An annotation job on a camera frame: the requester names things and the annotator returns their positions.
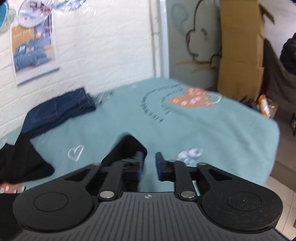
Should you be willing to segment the brown cardboard box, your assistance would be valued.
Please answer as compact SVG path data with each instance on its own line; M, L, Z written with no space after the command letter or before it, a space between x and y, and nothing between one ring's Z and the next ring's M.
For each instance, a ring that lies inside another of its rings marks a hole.
M273 15L258 1L220 1L222 57L217 90L234 100L257 99L263 77L264 19Z

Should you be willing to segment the cartoon painted wall panel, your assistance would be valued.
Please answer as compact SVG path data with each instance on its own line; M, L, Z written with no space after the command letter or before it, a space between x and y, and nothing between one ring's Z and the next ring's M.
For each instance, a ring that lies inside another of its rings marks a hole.
M166 1L170 78L215 90L222 55L219 1Z

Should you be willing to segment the dark hanging cloth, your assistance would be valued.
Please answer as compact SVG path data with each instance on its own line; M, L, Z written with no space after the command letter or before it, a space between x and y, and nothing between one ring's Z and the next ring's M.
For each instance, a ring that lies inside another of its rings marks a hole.
M278 59L271 42L264 40L263 83L266 95L286 111L295 112L295 75Z

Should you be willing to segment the orange packaged item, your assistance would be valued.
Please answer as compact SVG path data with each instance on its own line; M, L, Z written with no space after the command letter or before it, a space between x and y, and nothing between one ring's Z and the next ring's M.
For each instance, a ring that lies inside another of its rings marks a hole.
M269 104L267 101L267 98L264 94L262 94L258 100L257 100L257 104L259 105L259 110L260 112L267 118L271 118L271 112L269 109Z

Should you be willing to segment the paper fan wall decoration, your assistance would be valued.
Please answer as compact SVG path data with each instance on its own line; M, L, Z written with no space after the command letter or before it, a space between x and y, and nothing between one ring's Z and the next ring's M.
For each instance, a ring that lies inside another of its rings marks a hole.
M17 16L21 27L33 28L42 24L51 13L51 5L44 1L23 1Z

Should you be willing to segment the white door frame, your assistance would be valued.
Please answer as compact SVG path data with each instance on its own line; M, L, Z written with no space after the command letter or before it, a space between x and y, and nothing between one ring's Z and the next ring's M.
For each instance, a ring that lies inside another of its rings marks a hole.
M154 77L170 77L168 13L164 0L149 0L149 25Z

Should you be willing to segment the bedding poster on wall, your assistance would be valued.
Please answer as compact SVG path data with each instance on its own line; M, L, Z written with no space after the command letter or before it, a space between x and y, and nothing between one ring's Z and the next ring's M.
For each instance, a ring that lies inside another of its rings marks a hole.
M11 53L16 85L20 86L60 69L52 15L33 28L11 26Z

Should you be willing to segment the teal patterned bed sheet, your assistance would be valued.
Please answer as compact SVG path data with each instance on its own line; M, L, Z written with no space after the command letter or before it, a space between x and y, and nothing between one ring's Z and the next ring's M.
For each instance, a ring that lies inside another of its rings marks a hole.
M205 162L264 185L273 169L280 130L257 111L217 92L156 78L100 93L88 93L96 110L70 118L31 139L53 175L18 184L1 184L1 193L18 193L97 164L123 135L146 149L142 192L173 190L158 180L155 154L196 166Z

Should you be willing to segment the folded dark blue jeans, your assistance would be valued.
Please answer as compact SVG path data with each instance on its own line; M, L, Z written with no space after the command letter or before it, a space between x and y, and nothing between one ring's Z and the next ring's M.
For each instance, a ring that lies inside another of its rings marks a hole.
M96 110L93 98L84 88L54 97L31 109L23 122L22 133L29 138L39 136L70 118Z

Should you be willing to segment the black pants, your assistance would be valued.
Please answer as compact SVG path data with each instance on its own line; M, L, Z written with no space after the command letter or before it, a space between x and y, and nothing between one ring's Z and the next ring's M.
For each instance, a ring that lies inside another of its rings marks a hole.
M18 184L53 175L54 167L35 150L30 139L20 133L14 145L1 148L1 184Z

